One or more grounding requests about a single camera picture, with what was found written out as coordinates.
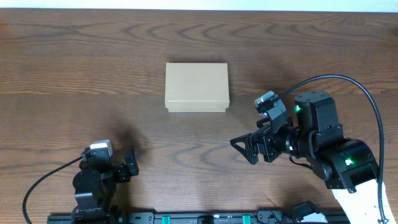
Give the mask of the cardboard box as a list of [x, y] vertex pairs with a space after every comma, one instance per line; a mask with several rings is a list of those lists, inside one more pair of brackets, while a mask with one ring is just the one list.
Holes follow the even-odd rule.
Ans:
[[229, 103], [227, 63], [166, 63], [168, 112], [224, 113]]

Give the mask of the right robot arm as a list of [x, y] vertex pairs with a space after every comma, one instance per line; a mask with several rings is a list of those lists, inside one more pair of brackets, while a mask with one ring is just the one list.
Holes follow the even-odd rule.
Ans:
[[257, 131], [236, 137], [231, 146], [252, 165], [263, 156], [268, 163], [286, 154], [292, 163], [304, 158], [310, 169], [333, 192], [351, 223], [393, 223], [381, 163], [360, 139], [346, 138], [334, 99], [325, 91], [295, 97], [297, 125], [273, 92], [258, 98], [262, 119]]

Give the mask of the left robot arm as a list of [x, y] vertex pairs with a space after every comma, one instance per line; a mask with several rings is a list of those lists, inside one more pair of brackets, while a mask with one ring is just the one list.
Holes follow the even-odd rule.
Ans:
[[129, 217], [120, 206], [113, 203], [117, 185], [129, 182], [139, 174], [139, 168], [130, 148], [124, 155], [124, 163], [113, 165], [107, 147], [81, 153], [81, 171], [73, 178], [77, 206], [71, 214], [72, 223], [128, 223]]

